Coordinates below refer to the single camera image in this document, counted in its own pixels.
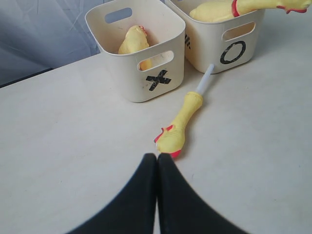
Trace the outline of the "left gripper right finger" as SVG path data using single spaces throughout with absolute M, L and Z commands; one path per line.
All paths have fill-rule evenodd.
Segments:
M 162 234 L 245 234 L 190 186 L 169 154 L 158 163 L 158 217 Z

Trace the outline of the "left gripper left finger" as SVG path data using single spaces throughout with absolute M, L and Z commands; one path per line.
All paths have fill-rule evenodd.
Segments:
M 143 156 L 122 190 L 70 234 L 152 234 L 156 212 L 157 160 Z

